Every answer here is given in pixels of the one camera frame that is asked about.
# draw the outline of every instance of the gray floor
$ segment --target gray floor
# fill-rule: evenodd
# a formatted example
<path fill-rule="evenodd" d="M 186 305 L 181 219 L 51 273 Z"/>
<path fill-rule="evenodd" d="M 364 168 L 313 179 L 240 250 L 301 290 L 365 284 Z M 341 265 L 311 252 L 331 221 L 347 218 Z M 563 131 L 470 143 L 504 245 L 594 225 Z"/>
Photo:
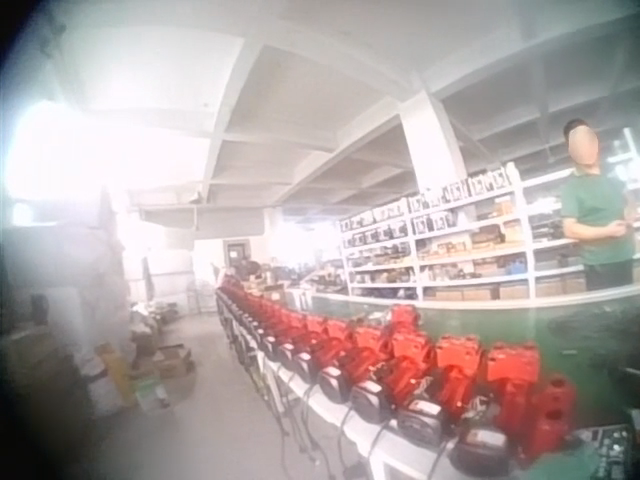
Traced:
<path fill-rule="evenodd" d="M 167 383 L 173 412 L 160 417 L 139 413 L 121 416 L 111 425 L 90 463 L 91 478 L 140 480 L 280 480 L 282 437 L 270 412 L 233 357 L 215 316 L 187 317 L 165 331 L 165 343 L 191 347 L 196 371 Z M 285 419 L 283 424 L 291 430 Z M 310 427 L 323 446 L 335 478 L 337 429 L 311 417 Z M 347 463 L 356 459 L 345 441 Z M 290 479 L 327 479 L 326 462 L 300 453 L 289 436 L 284 464 Z M 89 478 L 87 471 L 81 476 Z"/>

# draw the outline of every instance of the worker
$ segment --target worker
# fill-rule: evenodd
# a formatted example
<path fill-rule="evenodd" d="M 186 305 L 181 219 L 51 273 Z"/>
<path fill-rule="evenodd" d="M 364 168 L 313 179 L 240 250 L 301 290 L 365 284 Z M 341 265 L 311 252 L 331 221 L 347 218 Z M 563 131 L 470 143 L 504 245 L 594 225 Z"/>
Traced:
<path fill-rule="evenodd" d="M 238 276 L 243 282 L 246 282 L 253 276 L 254 278 L 262 278 L 262 267 L 255 260 L 244 257 L 240 264 L 236 267 Z"/>
<path fill-rule="evenodd" d="M 587 290 L 633 283 L 636 207 L 625 183 L 606 171 L 598 136 L 581 119 L 563 130 L 575 169 L 562 189 L 564 235 L 581 247 Z"/>

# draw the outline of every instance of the concrete pillar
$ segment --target concrete pillar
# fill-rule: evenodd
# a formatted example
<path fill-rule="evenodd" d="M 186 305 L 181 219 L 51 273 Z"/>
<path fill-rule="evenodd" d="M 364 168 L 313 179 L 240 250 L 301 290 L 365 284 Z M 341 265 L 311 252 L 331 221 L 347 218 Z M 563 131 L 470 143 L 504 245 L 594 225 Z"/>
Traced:
<path fill-rule="evenodd" d="M 400 105 L 400 118 L 420 191 L 467 176 L 458 140 L 438 100 L 421 92 Z"/>
<path fill-rule="evenodd" d="M 264 237 L 267 241 L 269 256 L 272 263 L 278 256 L 278 238 L 284 225 L 282 207 L 269 207 L 264 209 Z"/>

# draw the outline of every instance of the ceiling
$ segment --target ceiling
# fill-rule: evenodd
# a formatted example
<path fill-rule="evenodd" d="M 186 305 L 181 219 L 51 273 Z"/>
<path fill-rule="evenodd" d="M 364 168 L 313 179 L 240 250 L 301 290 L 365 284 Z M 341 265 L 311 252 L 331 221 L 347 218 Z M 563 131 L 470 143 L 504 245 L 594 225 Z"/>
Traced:
<path fill-rule="evenodd" d="M 138 145 L 145 168 L 171 173 L 127 187 L 131 208 L 171 226 L 190 224 L 197 191 L 203 215 L 248 222 L 282 206 L 301 223 L 415 191 L 398 106 L 424 89 L 468 172 L 561 167 L 576 116 L 605 150 L 640 126 L 633 1 L 68 0 L 49 12 L 64 25 L 42 23 L 60 97 L 181 145 Z"/>

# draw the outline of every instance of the doorway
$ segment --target doorway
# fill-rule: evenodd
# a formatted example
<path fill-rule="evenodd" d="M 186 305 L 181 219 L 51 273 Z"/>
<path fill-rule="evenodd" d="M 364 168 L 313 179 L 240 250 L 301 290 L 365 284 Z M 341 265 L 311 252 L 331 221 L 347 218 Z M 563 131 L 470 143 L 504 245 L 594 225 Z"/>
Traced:
<path fill-rule="evenodd" d="M 251 248 L 248 240 L 225 240 L 224 254 L 228 267 L 240 264 L 243 258 L 251 258 Z"/>

